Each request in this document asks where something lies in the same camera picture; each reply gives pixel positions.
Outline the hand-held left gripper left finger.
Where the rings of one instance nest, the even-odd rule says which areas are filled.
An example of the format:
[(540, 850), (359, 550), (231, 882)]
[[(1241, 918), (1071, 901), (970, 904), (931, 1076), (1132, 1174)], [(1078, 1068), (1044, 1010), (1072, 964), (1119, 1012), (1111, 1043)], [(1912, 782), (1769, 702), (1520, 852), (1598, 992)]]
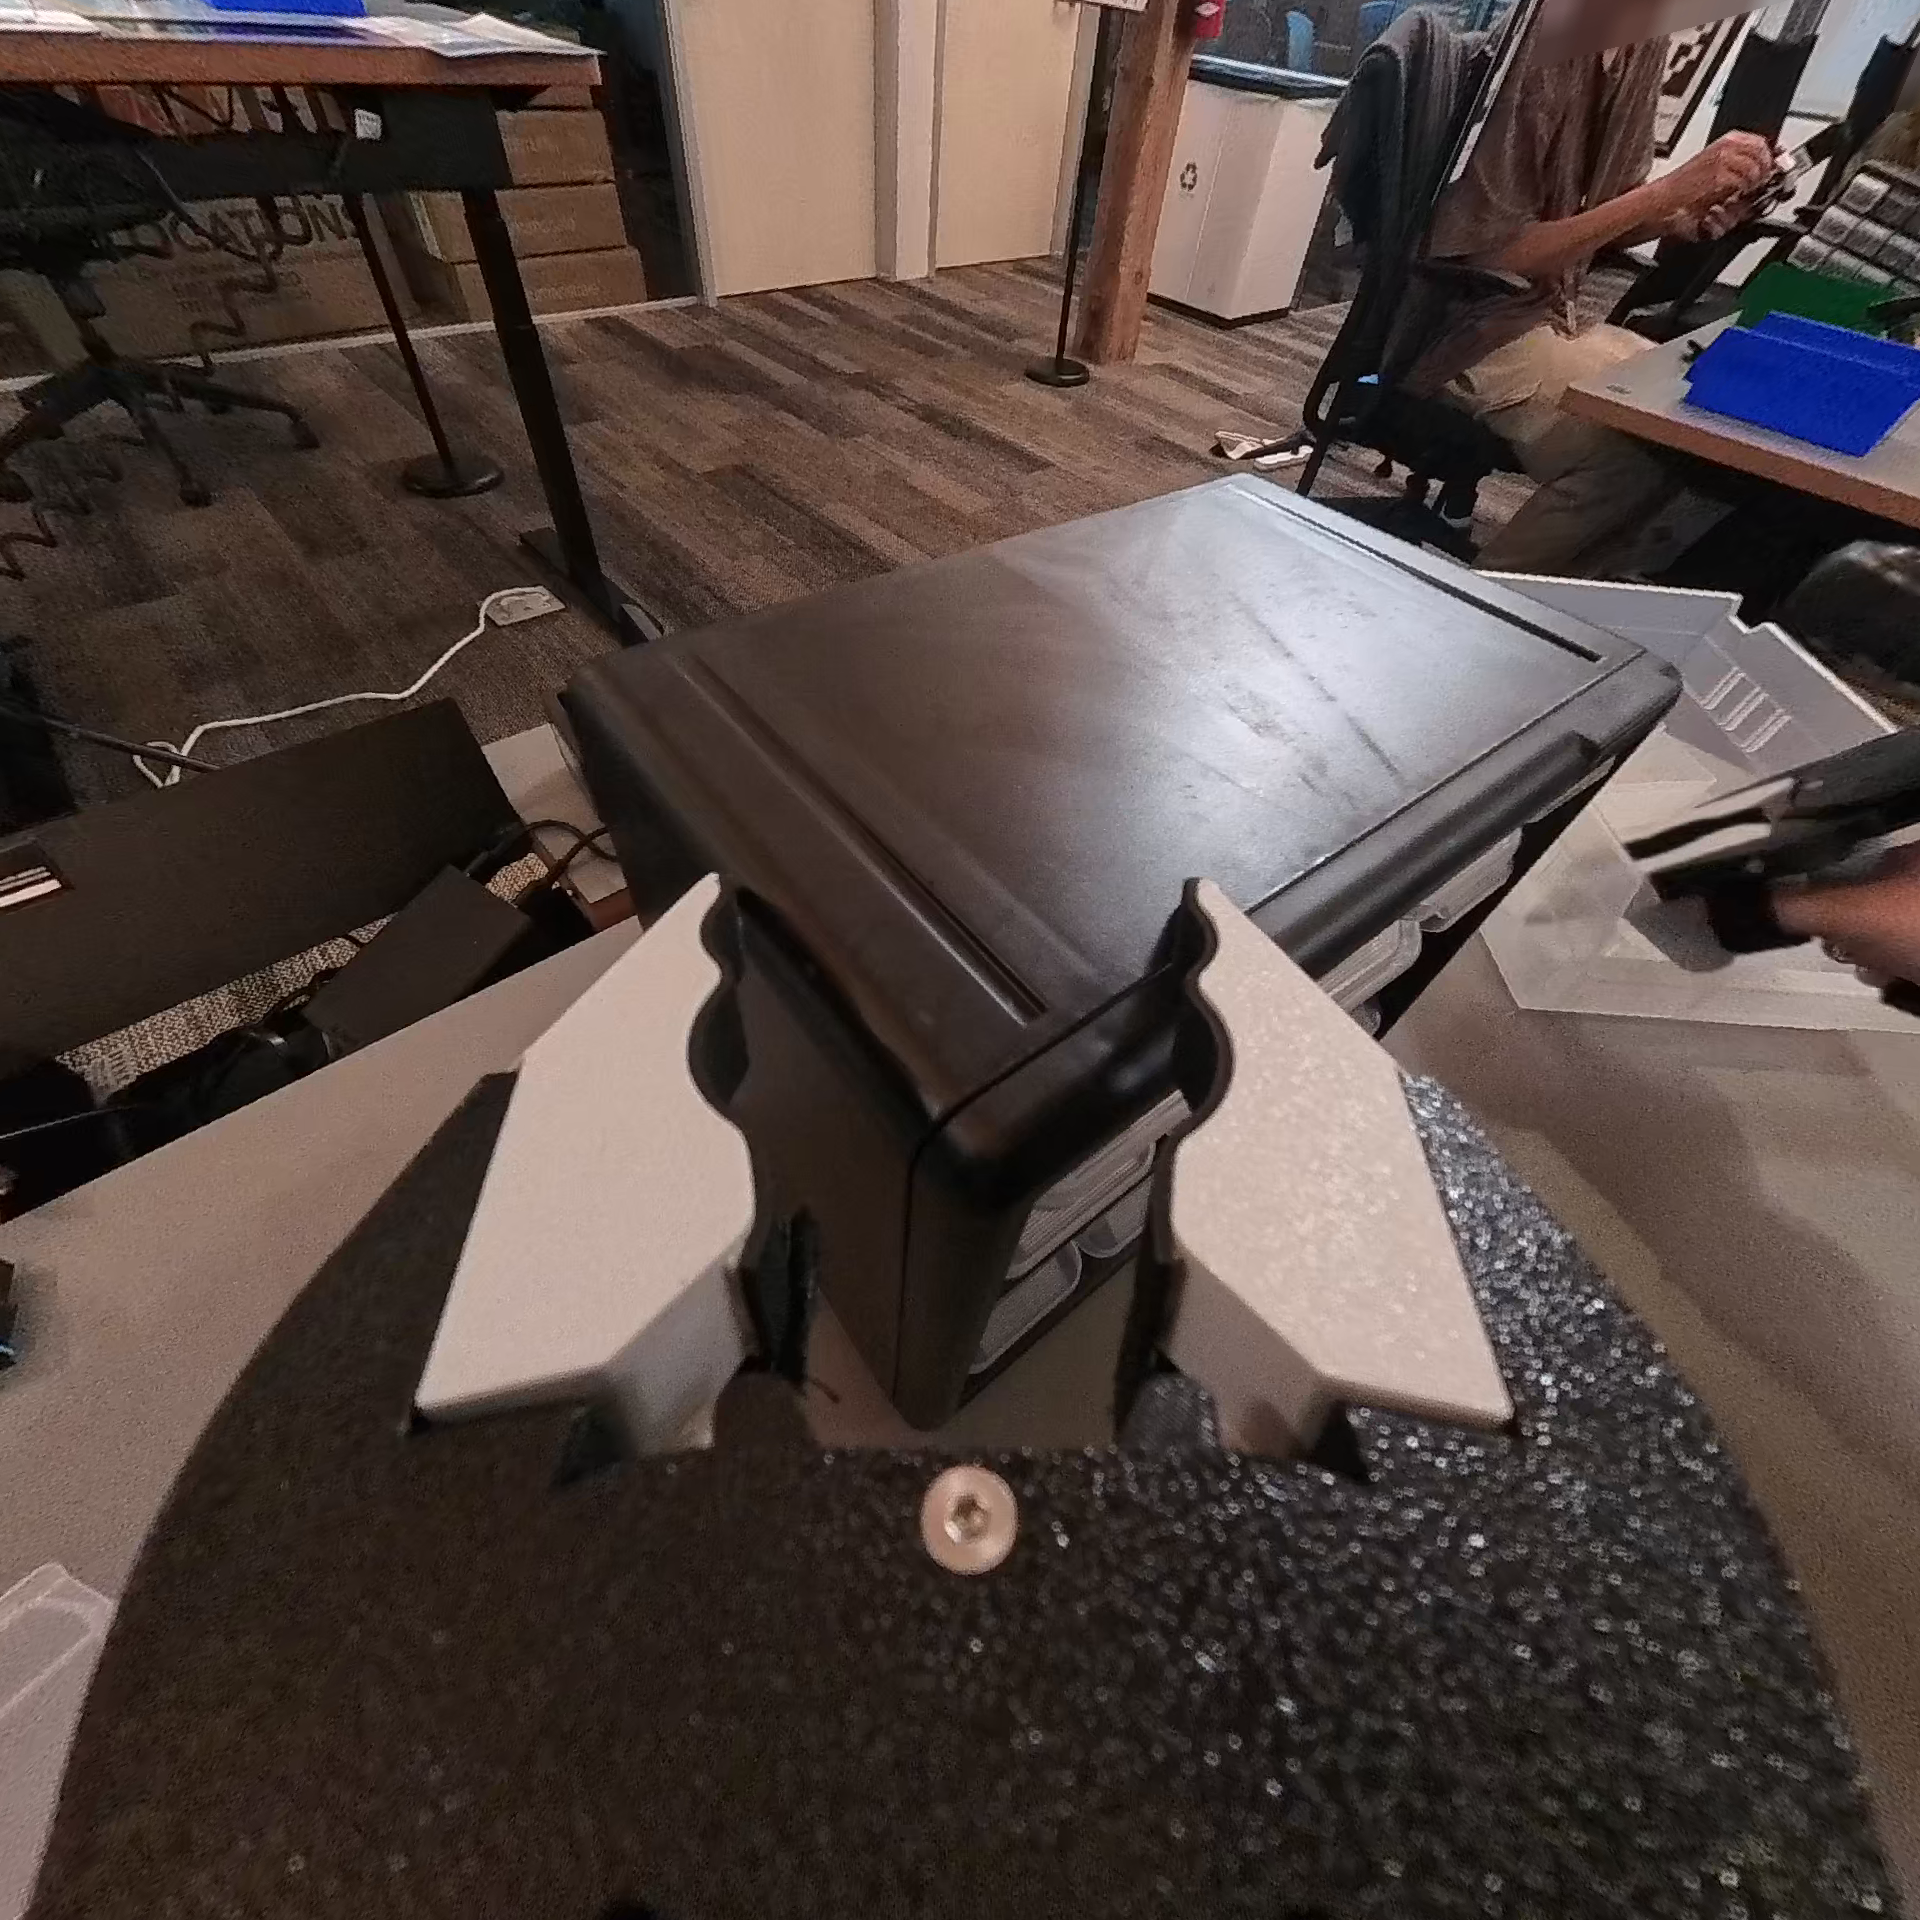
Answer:
[(705, 877), (520, 1058), (415, 1408), (433, 1424), (588, 1404), (635, 1453), (703, 1445), (751, 1356), (745, 1137), (703, 1092), (722, 984)]

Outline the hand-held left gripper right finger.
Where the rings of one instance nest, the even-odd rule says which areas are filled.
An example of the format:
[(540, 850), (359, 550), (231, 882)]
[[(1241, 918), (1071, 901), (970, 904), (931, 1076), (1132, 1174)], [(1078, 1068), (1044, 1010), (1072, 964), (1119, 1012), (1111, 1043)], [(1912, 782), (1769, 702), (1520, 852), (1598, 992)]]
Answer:
[(1186, 882), (1182, 918), (1198, 1090), (1158, 1172), (1158, 1353), (1241, 1453), (1311, 1457), (1356, 1410), (1504, 1430), (1401, 1073), (1214, 880)]

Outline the clear plastic storage bin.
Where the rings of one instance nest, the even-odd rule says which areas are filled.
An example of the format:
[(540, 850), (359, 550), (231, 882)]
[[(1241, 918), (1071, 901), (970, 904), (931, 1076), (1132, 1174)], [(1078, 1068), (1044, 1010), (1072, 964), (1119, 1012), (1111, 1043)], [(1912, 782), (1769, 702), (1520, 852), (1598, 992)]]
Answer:
[(1894, 733), (1863, 696), (1728, 593), (1506, 573), (1545, 608), (1638, 643), (1682, 690), (1550, 852), (1481, 926), (1511, 1000), (1535, 1012), (1916, 1033), (1812, 946), (1730, 956), (1692, 904), (1662, 904), (1630, 844), (1804, 764)]
[(24, 1858), (44, 1845), (113, 1619), (115, 1597), (60, 1564), (44, 1564), (4, 1592), (4, 1858)]

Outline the black drawer cabinet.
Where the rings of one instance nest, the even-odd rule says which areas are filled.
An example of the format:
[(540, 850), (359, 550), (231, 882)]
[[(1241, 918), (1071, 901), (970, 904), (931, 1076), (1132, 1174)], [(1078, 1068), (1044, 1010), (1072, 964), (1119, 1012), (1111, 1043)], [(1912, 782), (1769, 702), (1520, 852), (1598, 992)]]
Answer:
[(1886, 290), (1886, 297), (1919, 294), (1919, 173), (1871, 160), (1817, 212), (1786, 264), (1839, 281)]
[(1519, 584), (1226, 478), (588, 662), (560, 706), (662, 916), (720, 877), (776, 1221), (911, 1427), (1178, 1115), (1190, 880), (1395, 1022), (1680, 673)]

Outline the black power adapter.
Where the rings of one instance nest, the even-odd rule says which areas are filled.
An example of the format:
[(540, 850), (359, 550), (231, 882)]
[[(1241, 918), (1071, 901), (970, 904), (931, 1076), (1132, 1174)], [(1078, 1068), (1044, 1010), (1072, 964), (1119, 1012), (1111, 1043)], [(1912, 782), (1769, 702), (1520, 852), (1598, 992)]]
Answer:
[(308, 997), (304, 1022), (340, 1061), (497, 984), (535, 939), (515, 904), (448, 869)]

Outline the grey top desk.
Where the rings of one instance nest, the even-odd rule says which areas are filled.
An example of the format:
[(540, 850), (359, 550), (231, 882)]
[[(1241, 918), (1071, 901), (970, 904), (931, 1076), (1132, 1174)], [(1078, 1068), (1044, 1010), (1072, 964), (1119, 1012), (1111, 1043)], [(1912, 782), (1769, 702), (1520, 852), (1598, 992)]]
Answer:
[(1635, 441), (1682, 453), (1714, 468), (1751, 476), (1833, 508), (1919, 528), (1919, 404), (1872, 453), (1844, 458), (1762, 427), (1687, 404), (1697, 352), (1734, 321), (1702, 328), (1678, 344), (1652, 345), (1566, 394), (1574, 419)]

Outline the black labelled cardboard box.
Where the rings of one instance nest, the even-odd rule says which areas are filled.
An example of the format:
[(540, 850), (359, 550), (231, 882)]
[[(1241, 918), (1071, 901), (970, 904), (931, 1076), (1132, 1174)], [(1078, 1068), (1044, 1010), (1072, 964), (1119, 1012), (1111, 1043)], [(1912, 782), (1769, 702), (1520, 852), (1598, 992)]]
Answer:
[(520, 829), (439, 702), (10, 835), (4, 1074), (385, 922)]

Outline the black office chair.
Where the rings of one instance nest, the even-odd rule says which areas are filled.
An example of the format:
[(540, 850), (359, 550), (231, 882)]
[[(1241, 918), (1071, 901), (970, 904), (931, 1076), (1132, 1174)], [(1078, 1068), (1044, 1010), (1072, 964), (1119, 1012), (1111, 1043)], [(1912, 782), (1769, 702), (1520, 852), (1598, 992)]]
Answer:
[(1372, 450), (1386, 474), (1407, 468), (1407, 514), (1448, 522), (1458, 550), (1480, 485), (1519, 461), (1486, 427), (1415, 394), (1408, 374), (1470, 306), (1528, 290), (1516, 275), (1431, 253), (1433, 212), (1474, 154), (1506, 67), (1498, 33), (1414, 6), (1361, 53), (1314, 160), (1328, 170), (1359, 285), (1303, 403), (1299, 492), (1313, 492), (1336, 448)]
[(312, 450), (321, 434), (290, 403), (233, 385), (184, 364), (162, 364), (120, 352), (103, 334), (105, 304), (90, 272), (120, 257), (158, 257), (158, 246), (122, 242), (120, 233), (161, 225), (155, 202), (122, 202), (108, 208), (55, 203), (49, 208), (4, 210), (4, 267), (47, 281), (80, 336), (80, 361), (50, 373), (22, 396), (22, 419), (2, 436), (4, 500), (25, 502), (30, 489), (14, 470), (16, 454), (64, 438), (75, 421), (113, 406), (123, 414), (148, 450), (162, 458), (185, 508), (201, 509), (214, 492), (196, 478), (185, 454), (167, 436), (161, 414), (180, 414), (191, 403), (215, 417), (258, 414), (286, 421), (292, 446)]

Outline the green plastic bin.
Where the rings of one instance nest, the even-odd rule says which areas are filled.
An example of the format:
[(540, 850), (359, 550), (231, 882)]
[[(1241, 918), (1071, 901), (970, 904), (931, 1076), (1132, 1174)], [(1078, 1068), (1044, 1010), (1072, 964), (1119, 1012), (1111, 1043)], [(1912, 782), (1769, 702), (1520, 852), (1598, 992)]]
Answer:
[(1912, 344), (1919, 293), (1905, 281), (1844, 276), (1775, 261), (1743, 289), (1735, 321), (1751, 329), (1775, 316)]

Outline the black stanchion pole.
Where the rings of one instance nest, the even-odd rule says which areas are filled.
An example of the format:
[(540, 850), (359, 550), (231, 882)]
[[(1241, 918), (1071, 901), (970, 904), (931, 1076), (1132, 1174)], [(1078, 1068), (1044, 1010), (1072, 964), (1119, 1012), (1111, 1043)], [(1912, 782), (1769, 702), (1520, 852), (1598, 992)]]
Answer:
[(401, 482), (411, 494), (436, 500), (468, 498), (498, 489), (503, 470), (480, 454), (458, 450), (447, 432), (439, 403), (418, 361), (411, 328), (394, 290), (394, 276), (390, 275), (386, 261), (377, 246), (367, 198), (359, 195), (343, 195), (343, 206), (353, 225), (354, 242), (368, 267), (391, 344), (401, 360), (401, 370), (404, 373), (408, 386), (415, 396), (417, 417), (427, 434), (427, 453), (415, 458), (401, 470)]
[(1078, 300), (1078, 285), (1082, 276), (1082, 251), (1084, 251), (1084, 226), (1089, 222), (1089, 198), (1096, 192), (1092, 173), (1096, 168), (1096, 147), (1097, 147), (1097, 94), (1099, 94), (1099, 64), (1107, 54), (1108, 43), (1108, 28), (1107, 28), (1107, 11), (1104, 6), (1091, 9), (1091, 54), (1089, 54), (1089, 74), (1087, 74), (1087, 96), (1084, 96), (1084, 114), (1082, 114), (1082, 133), (1078, 137), (1078, 147), (1072, 152), (1072, 198), (1068, 210), (1068, 229), (1064, 236), (1064, 293), (1062, 293), (1062, 310), (1058, 310), (1058, 328), (1054, 334), (1054, 348), (1048, 357), (1027, 366), (1025, 378), (1042, 388), (1065, 394), (1074, 388), (1084, 388), (1091, 380), (1089, 366), (1078, 361), (1071, 354), (1072, 340), (1072, 314)]

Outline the white recycling bin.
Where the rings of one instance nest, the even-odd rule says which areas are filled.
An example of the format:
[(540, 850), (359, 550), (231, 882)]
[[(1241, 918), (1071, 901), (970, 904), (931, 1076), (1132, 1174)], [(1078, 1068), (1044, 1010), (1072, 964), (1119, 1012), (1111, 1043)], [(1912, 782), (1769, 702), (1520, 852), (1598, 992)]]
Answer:
[(1328, 195), (1345, 81), (1196, 54), (1148, 293), (1226, 329), (1289, 314)]

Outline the stack of cardboard boxes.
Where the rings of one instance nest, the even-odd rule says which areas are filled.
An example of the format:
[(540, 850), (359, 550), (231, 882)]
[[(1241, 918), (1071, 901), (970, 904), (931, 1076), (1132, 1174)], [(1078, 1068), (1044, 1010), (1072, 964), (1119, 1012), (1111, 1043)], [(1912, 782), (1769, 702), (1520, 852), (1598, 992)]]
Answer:
[[(75, 90), (86, 106), (167, 130), (278, 130), (295, 114), (336, 122), (334, 100), (252, 86)], [(593, 86), (521, 92), (498, 110), (512, 182), (498, 206), (538, 316), (647, 297), (628, 237), (607, 117)], [(367, 196), (377, 246), (409, 323), (484, 323), (489, 294), (458, 192)], [(161, 250), (92, 267), (103, 334), (120, 352), (201, 354), (307, 345), (385, 329), (340, 195), (211, 198), (162, 210), (120, 240)]]

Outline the wooden desk black legs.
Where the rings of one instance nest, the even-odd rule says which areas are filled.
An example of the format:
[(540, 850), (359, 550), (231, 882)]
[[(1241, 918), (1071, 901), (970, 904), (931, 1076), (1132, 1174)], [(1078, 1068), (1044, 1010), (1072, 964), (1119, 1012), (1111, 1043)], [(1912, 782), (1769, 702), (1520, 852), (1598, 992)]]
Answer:
[[(425, 49), (348, 46), (316, 40), (147, 40), (66, 34), (30, 25), (4, 33), (4, 237), (38, 237), (75, 220), (103, 233), (151, 212), (252, 195), (262, 202), (391, 190), (458, 192), (487, 289), (491, 328), (520, 406), (552, 524), (521, 537), (570, 600), (622, 644), (662, 635), (658, 625), (607, 573), (572, 459), (538, 318), (498, 206), (512, 168), (498, 110), (515, 94), (564, 83), (555, 54), (491, 54), (459, 72), (431, 72)], [(126, 122), (75, 90), (302, 90), (334, 100), (336, 122), (295, 114), (278, 130), (167, 130)]]

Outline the white paper sheets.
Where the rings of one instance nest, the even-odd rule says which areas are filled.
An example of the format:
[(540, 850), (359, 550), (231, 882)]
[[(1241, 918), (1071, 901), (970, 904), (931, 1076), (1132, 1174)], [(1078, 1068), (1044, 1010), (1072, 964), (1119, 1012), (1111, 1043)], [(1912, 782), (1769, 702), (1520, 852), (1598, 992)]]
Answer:
[(348, 28), (372, 41), (409, 46), (442, 60), (591, 60), (595, 49), (503, 16), (447, 6), (403, 6), (351, 16)]

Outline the wooden post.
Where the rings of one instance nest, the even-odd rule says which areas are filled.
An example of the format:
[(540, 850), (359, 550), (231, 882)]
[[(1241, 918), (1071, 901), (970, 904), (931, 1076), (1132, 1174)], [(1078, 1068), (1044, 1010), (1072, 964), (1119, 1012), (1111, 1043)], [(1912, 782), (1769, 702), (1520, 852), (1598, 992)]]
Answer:
[(1148, 3), (1122, 16), (1072, 348), (1091, 369), (1137, 360), (1192, 54), (1193, 5)]

